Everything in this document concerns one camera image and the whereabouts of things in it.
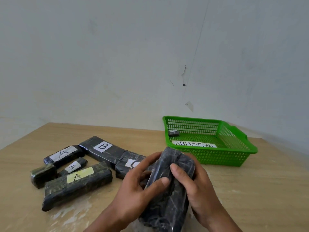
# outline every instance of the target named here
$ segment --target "human hand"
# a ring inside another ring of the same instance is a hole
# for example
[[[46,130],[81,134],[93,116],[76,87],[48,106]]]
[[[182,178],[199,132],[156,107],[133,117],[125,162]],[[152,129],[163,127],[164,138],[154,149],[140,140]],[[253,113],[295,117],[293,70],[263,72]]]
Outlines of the human hand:
[[[153,153],[126,174],[112,203],[85,231],[116,232],[125,229],[141,215],[153,197],[166,190],[170,183],[168,178],[160,178],[144,190],[140,186],[150,173],[145,170],[160,155],[161,152]]]
[[[171,164],[174,177],[186,188],[188,200],[198,222],[210,232],[241,231],[220,203],[206,170],[192,154],[186,153],[195,162],[195,179],[183,169]]]

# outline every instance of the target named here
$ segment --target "black plastic wrap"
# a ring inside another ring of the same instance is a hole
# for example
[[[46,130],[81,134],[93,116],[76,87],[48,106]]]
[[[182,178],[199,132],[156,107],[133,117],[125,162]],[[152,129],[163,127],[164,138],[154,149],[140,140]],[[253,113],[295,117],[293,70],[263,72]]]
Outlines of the black plastic wrap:
[[[45,184],[45,197],[42,211],[66,203],[87,192],[112,182],[111,170],[105,162],[92,165],[89,168],[57,178]]]
[[[146,188],[162,177],[168,177],[170,185],[164,193],[153,198],[139,221],[160,232],[180,232],[189,205],[185,188],[170,171],[172,163],[180,166],[190,178],[193,178],[195,169],[194,160],[170,147],[165,148],[155,163]]]
[[[44,187],[45,182],[57,178],[57,168],[52,164],[44,165],[40,168],[34,169],[30,174],[32,184],[40,189]]]
[[[78,145],[68,146],[61,151],[58,151],[50,156],[44,158],[45,164],[53,164],[56,168],[59,168],[72,160],[79,157],[84,157],[85,151]]]
[[[168,136],[170,137],[176,137],[179,136],[180,132],[177,129],[174,130],[168,130]]]
[[[105,161],[106,164],[115,169],[115,166],[122,156],[124,149],[115,146],[105,140],[93,136],[79,144],[82,148],[87,150],[87,155],[95,160],[102,162]]]
[[[78,170],[81,170],[83,167],[87,165],[88,161],[84,158],[80,157],[76,161],[74,161],[72,164],[67,166],[64,170],[60,171],[58,173],[58,177],[66,176],[70,173],[76,172]]]
[[[116,178],[124,179],[129,170],[136,167],[145,158],[146,156],[131,151],[125,151],[116,164]],[[151,171],[152,168],[153,165],[150,165],[147,170]]]

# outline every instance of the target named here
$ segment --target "basket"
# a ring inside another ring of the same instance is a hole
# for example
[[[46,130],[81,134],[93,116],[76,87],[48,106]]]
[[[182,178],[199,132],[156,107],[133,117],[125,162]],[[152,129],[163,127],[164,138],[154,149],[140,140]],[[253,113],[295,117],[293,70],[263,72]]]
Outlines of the basket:
[[[166,144],[192,153],[201,164],[240,167],[250,154],[257,153],[257,147],[248,141],[247,135],[221,120],[164,116],[163,122]],[[168,130],[175,129],[180,135],[168,136]]]

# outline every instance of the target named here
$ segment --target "yellow label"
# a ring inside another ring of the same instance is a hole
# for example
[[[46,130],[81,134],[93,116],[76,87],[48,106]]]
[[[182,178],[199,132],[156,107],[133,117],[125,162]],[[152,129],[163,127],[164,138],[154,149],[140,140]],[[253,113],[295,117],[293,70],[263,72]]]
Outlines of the yellow label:
[[[86,168],[86,169],[80,170],[78,172],[72,173],[70,175],[67,175],[66,180],[67,180],[68,183],[71,183],[71,182],[77,181],[79,179],[82,179],[82,178],[89,176],[91,174],[94,174],[94,173],[95,172],[93,171],[93,168],[90,167],[90,168]]]

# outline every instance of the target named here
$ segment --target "table surface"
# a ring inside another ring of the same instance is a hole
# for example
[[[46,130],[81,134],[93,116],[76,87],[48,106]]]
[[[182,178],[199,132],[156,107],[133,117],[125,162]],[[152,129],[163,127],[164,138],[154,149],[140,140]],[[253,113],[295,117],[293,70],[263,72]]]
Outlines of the table surface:
[[[0,150],[0,225],[4,231],[83,231],[113,200],[122,180],[48,212],[44,189],[30,171],[60,149],[98,136],[124,149],[150,155],[166,147],[163,131],[49,123]],[[240,167],[204,165],[216,193],[243,231],[309,231],[309,172],[265,140],[249,138],[259,152]],[[85,157],[88,166],[97,161]],[[187,231],[207,231],[189,219]]]

